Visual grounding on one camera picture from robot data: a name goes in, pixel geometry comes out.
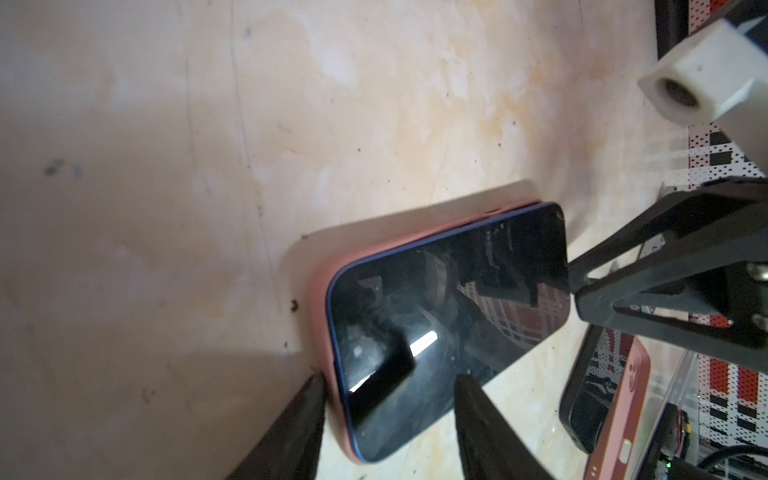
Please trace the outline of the pink case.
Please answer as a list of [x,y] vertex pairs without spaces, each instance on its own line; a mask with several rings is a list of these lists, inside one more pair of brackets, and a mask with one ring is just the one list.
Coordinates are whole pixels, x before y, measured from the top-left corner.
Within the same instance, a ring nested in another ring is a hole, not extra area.
[[643,344],[634,338],[597,446],[588,457],[584,479],[625,478],[650,373],[650,357]]
[[348,336],[341,316],[359,309],[362,300],[372,297],[374,305],[384,305],[383,280],[375,278],[373,287],[355,283],[348,297],[340,297],[344,277],[357,267],[366,267],[399,254],[417,253],[425,246],[452,240],[485,226],[529,214],[540,201],[523,201],[462,219],[417,229],[376,243],[368,243],[330,256],[320,264],[308,286],[308,302],[316,348],[329,384],[330,402],[339,418],[340,444],[349,458],[358,463],[377,463],[418,436],[445,415],[436,396],[426,393],[427,384],[445,389],[447,381],[428,370],[424,352],[435,344],[447,344],[451,330],[437,319],[418,338],[396,330],[395,350],[377,368],[357,382],[348,374],[372,359],[371,351],[362,351],[347,360],[350,350],[343,346]]

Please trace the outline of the black phone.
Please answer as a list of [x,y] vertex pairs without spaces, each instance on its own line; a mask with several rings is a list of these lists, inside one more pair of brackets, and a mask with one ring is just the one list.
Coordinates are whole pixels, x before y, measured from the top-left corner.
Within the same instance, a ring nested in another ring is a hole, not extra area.
[[559,419],[587,455],[597,446],[617,394],[632,337],[596,325],[587,328],[559,406]]
[[361,301],[341,316],[350,360],[362,351],[372,359],[349,372],[357,382],[395,350],[396,330],[418,338],[432,318],[451,330],[447,344],[424,352],[445,389],[427,384],[445,415],[454,406],[454,383],[469,374],[486,383],[557,332],[567,321],[570,295],[566,228],[561,207],[542,207],[495,226],[399,254],[344,277],[340,297],[355,283],[373,287],[383,280],[384,305]]

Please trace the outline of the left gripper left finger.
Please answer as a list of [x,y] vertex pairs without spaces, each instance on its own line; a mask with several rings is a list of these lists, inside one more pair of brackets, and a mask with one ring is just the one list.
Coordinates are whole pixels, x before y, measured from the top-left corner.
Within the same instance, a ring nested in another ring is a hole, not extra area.
[[226,479],[315,479],[326,399],[325,378],[316,373]]

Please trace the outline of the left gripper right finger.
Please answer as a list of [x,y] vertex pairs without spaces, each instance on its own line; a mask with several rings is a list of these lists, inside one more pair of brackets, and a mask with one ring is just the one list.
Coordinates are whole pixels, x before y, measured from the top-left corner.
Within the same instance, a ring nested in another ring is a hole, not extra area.
[[454,386],[457,443],[466,479],[549,479],[551,475],[516,435],[469,374]]

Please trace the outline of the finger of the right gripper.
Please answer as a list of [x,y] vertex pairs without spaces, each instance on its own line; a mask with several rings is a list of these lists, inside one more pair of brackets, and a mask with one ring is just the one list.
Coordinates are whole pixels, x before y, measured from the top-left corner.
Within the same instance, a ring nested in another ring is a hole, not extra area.
[[766,179],[673,191],[568,269],[583,321],[766,371]]

